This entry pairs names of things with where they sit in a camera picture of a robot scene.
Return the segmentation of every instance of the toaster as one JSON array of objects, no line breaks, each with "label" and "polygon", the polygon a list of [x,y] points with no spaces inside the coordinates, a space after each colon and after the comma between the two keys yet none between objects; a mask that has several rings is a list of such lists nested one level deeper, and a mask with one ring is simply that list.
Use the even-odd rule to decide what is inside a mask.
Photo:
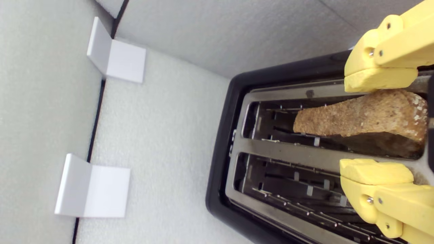
[{"label": "toaster", "polygon": [[[433,243],[433,8],[425,0],[387,16],[352,51],[234,77],[214,147],[209,212],[255,243]],[[395,88],[427,100],[420,153],[354,152],[293,130],[303,109]]]},{"label": "toaster", "polygon": [[[255,243],[407,243],[387,238],[375,224],[363,221],[340,184],[340,159],[388,162],[391,158],[361,155],[329,138],[293,131],[299,110],[365,94],[344,91],[349,54],[260,69],[232,79],[207,188],[210,213]],[[417,79],[405,88],[428,100],[428,113],[433,72],[433,66],[419,67]],[[430,136],[432,130],[428,134],[429,142],[434,135]],[[412,170],[415,184],[433,185],[430,151],[426,143],[416,158],[393,161]]]}]

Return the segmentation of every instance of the white plastic clip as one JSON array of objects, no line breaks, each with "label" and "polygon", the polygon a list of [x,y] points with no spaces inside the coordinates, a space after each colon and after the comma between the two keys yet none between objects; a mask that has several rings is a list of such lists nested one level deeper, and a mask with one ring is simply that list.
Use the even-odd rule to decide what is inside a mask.
[{"label": "white plastic clip", "polygon": [[54,213],[122,218],[125,216],[129,181],[129,168],[92,165],[69,153]]},{"label": "white plastic clip", "polygon": [[93,20],[87,56],[104,77],[143,82],[146,49],[112,40],[98,17]]}]

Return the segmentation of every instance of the toaster slot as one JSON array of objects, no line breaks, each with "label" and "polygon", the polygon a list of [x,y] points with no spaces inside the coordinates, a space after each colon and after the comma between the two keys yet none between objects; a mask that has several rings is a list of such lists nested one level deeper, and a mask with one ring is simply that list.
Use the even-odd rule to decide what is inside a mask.
[{"label": "toaster slot", "polygon": [[[332,105],[359,96],[361,95],[252,102],[249,104],[247,110],[243,128],[243,137],[255,140],[286,142],[336,151],[353,152],[351,148],[340,144],[338,138],[332,139],[322,136],[296,133],[293,131],[293,126],[298,111],[302,109]],[[407,159],[418,159],[422,154],[423,152],[420,152],[408,157]]]},{"label": "toaster slot", "polygon": [[281,160],[241,153],[238,190],[359,243],[406,243],[367,224],[343,194],[339,175]]}]

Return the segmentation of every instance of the slice of bread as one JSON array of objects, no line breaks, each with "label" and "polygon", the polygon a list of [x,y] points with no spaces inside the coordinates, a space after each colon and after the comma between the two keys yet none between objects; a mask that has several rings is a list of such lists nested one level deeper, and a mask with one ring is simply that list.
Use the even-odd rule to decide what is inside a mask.
[{"label": "slice of bread", "polygon": [[331,137],[355,152],[411,158],[423,150],[427,102],[402,89],[379,90],[298,112],[294,132]]}]

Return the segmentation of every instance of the foam surface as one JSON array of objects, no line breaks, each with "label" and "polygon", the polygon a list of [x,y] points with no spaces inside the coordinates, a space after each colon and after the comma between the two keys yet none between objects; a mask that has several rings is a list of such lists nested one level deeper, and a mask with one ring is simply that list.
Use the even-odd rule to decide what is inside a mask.
[{"label": "foam surface", "polygon": [[117,35],[232,78],[347,50],[415,2],[130,0]]},{"label": "foam surface", "polygon": [[250,243],[205,194],[229,80],[147,49],[142,84],[107,80],[92,163],[131,168],[125,219],[80,219],[78,244]]},{"label": "foam surface", "polygon": [[71,243],[54,208],[68,152],[86,158],[101,74],[86,57],[91,0],[0,3],[0,243]]},{"label": "foam surface", "polygon": [[101,6],[111,14],[113,18],[118,16],[124,0],[96,0]]}]

